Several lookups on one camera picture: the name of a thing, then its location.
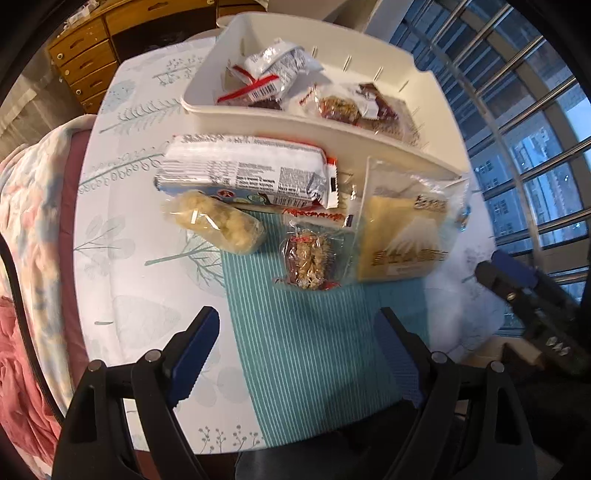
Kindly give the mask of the Fuji cake clear bag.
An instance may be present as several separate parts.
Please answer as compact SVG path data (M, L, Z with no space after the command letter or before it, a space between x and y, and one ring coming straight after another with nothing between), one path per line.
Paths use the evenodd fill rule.
M430 274L449 256L469 205L470 180L436 180L369 158L355 244L353 279L389 282Z

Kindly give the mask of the puffed rice roll packet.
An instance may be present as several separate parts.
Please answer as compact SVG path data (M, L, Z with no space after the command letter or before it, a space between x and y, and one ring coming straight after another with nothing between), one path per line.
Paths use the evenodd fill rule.
M167 220L230 254L252 254L266 238L263 223L255 217L198 191L164 200L161 210Z

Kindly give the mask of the nut date clear packet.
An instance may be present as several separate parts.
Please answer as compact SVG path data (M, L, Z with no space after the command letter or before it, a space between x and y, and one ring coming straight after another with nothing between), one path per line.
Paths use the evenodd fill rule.
M341 287L352 248L353 233L346 228L289 220L280 243L283 275L274 282L308 292Z

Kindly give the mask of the brown chocolate snack packet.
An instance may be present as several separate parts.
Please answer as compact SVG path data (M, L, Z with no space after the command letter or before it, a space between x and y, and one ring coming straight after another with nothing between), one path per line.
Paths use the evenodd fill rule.
M412 146L418 145L418 127L405 101L384 95L374 83L360 83L359 92L369 101L369 106L356 125Z

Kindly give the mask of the long white biscuit packet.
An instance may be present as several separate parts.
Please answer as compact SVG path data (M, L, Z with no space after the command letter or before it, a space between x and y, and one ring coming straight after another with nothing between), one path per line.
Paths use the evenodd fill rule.
M196 190L226 203L339 206L335 159L313 145L266 137L178 135L160 160L154 185L167 195Z

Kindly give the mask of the white plastic storage bin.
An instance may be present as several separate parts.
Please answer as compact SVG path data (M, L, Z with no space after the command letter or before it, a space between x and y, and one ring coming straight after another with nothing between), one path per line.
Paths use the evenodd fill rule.
M304 48L322 71L297 79L280 111L221 106L217 99L238 89L231 65L281 39ZM418 129L411 146L384 134L311 116L300 101L322 85L372 83L388 99L405 102ZM469 173L463 137L440 84L430 71L415 67L403 49L355 30L303 17L270 13L235 16L181 96L200 133L252 135L304 142L321 147L339 170L362 176L370 157L436 179Z

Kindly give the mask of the red white wafer packet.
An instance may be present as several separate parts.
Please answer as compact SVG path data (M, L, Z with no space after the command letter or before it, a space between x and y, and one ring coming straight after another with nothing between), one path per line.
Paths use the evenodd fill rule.
M245 107L274 103L280 107L298 79L322 70L324 66L303 47L276 39L266 49L226 68L242 86L222 94L215 103Z

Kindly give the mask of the blue popcorn snack packet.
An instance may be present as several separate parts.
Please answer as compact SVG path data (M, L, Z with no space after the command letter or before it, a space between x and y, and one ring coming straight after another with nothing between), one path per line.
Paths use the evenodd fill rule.
M467 229L471 211L471 206L466 205L464 209L459 213L456 223L461 231L465 231Z

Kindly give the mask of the white floral tablecloth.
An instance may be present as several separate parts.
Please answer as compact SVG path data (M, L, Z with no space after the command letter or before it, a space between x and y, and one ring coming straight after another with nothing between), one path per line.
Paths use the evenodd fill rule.
M193 451L270 447L245 383L229 315L221 252L167 220L153 183L170 140L193 129L180 96L211 49L193 40L128 60L96 118L78 184L74 277L87 353L110 365L162 348L198 311L214 308L221 333L175 413ZM442 267L426 278L431 348L460 360L503 325L504 304L475 279L495 241L479 193Z

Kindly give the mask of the teal ribbed placemat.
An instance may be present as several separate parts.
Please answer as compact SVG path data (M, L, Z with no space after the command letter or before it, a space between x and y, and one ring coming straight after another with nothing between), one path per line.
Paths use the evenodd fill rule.
M280 284L283 223L256 213L266 240L256 253L222 253L229 315L245 383L267 446L287 445L375 414L402 398L374 319L394 311L429 339L420 279L304 291Z

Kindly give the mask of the metal window railing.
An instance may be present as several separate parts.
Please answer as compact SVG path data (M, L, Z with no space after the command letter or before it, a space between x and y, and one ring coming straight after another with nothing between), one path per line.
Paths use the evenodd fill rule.
M392 43L433 73L497 246L581 300L589 273L590 100L507 1L415 1Z

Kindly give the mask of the pink floral blanket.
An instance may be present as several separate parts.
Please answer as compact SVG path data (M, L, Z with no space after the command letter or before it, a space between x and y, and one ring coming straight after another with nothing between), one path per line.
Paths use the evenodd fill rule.
M1 162L1 234L14 260L34 351L60 410L88 356L73 278L73 223L95 118L77 117ZM1 426L36 471L53 464L60 427L26 357L16 294L1 276Z

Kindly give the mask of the wooden desk with drawers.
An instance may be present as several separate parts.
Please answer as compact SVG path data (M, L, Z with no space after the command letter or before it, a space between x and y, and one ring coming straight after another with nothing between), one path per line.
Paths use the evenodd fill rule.
M266 10L266 1L100 1L47 51L84 112L96 114L123 61L214 29L223 16Z

